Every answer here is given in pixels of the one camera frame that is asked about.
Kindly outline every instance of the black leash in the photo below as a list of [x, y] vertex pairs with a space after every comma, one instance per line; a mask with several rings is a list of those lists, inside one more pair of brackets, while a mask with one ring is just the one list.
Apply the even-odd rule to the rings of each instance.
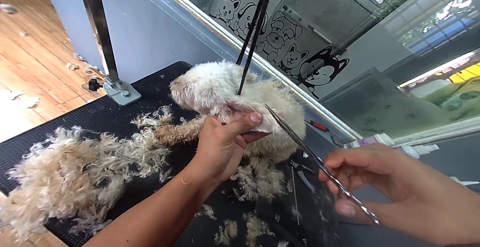
[[243, 42], [243, 46], [241, 48], [240, 55], [237, 59], [237, 64], [240, 65], [243, 60], [243, 54], [247, 50], [248, 42], [250, 41], [250, 37], [252, 36], [253, 30], [255, 28], [255, 33], [253, 34], [252, 42], [250, 45], [250, 51], [248, 52], [247, 61], [245, 62], [245, 67], [243, 67], [243, 74], [241, 77], [240, 88], [238, 89], [237, 95], [242, 93], [243, 83], [245, 82], [245, 77], [248, 73], [248, 68], [250, 67], [250, 62], [252, 61], [252, 57], [254, 55], [255, 45], [257, 43], [258, 35], [260, 33], [260, 29], [262, 28], [263, 19], [265, 18], [265, 13], [267, 12], [267, 5], [269, 0], [259, 0], [257, 9], [255, 10], [255, 14], [250, 23], [250, 27], [248, 28], [247, 37], [245, 38], [245, 42]]

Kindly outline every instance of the black knob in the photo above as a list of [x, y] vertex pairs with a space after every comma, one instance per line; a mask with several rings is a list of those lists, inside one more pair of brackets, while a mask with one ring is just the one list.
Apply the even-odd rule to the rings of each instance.
[[100, 88], [103, 88], [103, 85], [99, 84], [99, 82], [95, 78], [92, 78], [88, 81], [88, 89], [90, 91], [97, 91]]

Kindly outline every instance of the bottle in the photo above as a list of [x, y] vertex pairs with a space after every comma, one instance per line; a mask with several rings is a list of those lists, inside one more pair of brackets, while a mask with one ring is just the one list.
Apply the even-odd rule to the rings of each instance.
[[420, 159], [420, 155], [427, 154], [440, 149], [437, 145], [420, 145], [420, 146], [399, 146], [394, 147], [405, 154], [410, 155], [413, 158]]
[[343, 145], [343, 148], [344, 149], [351, 149], [351, 148], [366, 146], [366, 145], [370, 145], [370, 144], [378, 144], [378, 143], [385, 144], [387, 146], [395, 145], [393, 140], [387, 134], [383, 133], [383, 134], [375, 134], [371, 137], [367, 137], [367, 138], [355, 140], [355, 141], [352, 141], [352, 142], [349, 142], [349, 143], [345, 143]]

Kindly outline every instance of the metal pole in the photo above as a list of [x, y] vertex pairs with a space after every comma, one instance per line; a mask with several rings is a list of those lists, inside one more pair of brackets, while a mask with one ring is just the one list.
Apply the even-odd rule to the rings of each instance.
[[100, 57], [102, 58], [102, 65], [111, 83], [119, 80], [117, 65], [115, 64], [115, 57], [113, 56], [112, 43], [110, 41], [109, 28], [105, 18], [105, 11], [103, 9], [102, 0], [83, 0], [85, 9], [87, 11], [88, 19], [92, 26], [93, 35], [96, 39], [96, 44]]

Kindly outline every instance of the wooden floor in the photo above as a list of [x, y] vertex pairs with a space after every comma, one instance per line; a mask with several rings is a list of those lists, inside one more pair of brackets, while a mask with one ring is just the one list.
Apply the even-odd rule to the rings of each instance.
[[[0, 0], [14, 5], [18, 13], [0, 11], [0, 91], [22, 91], [15, 100], [1, 100], [0, 141], [42, 124], [87, 101], [105, 95], [87, 91], [82, 84], [98, 73], [86, 72], [87, 64], [74, 56], [68, 39], [50, 0]], [[71, 70], [66, 64], [80, 68]], [[38, 97], [33, 108], [22, 101]], [[0, 201], [5, 197], [0, 193]], [[7, 228], [0, 232], [2, 247], [65, 247], [51, 233], [14, 243]]]

